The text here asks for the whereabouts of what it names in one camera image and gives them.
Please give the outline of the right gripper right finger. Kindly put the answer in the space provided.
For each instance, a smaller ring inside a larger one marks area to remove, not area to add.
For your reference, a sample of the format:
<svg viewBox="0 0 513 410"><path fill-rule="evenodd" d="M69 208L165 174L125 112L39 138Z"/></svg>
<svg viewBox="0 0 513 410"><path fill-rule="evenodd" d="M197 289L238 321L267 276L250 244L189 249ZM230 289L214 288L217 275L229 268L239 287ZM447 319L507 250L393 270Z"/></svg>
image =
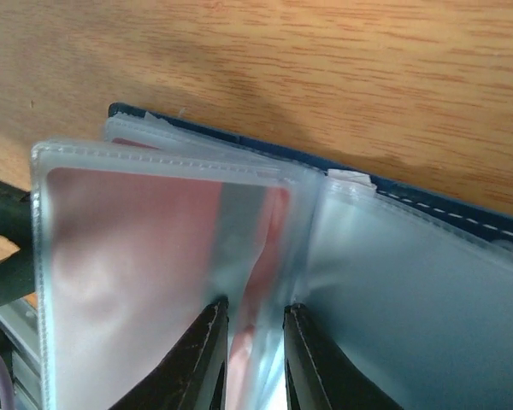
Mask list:
<svg viewBox="0 0 513 410"><path fill-rule="evenodd" d="M401 408L356 368L304 304L285 307L283 331L288 408Z"/></svg>

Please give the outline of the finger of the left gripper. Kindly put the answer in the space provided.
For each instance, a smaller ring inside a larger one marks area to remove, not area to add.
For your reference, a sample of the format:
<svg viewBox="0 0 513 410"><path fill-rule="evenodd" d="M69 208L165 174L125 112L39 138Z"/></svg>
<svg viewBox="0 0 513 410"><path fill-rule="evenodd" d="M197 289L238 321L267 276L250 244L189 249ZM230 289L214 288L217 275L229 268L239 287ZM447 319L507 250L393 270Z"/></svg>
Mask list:
<svg viewBox="0 0 513 410"><path fill-rule="evenodd" d="M31 193L0 180L0 307L34 291Z"/></svg>

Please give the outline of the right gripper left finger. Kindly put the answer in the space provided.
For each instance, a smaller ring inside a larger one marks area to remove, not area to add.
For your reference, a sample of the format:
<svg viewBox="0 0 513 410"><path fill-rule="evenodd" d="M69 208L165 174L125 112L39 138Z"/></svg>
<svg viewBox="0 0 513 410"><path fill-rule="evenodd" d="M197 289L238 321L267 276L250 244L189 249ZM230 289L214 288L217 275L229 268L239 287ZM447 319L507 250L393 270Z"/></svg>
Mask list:
<svg viewBox="0 0 513 410"><path fill-rule="evenodd" d="M115 405L131 409L223 409L226 403L228 300L196 317L158 366Z"/></svg>

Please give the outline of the dark blue card holder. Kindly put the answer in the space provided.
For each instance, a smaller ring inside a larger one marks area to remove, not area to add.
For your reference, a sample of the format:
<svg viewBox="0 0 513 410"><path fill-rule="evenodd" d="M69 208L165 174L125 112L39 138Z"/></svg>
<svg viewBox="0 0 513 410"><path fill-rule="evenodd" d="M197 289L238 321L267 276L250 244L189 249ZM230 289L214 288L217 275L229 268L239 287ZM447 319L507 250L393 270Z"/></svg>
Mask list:
<svg viewBox="0 0 513 410"><path fill-rule="evenodd" d="M301 302L407 409L513 409L513 218L115 103L32 148L46 409L108 409L228 299L226 406L281 409Z"/></svg>

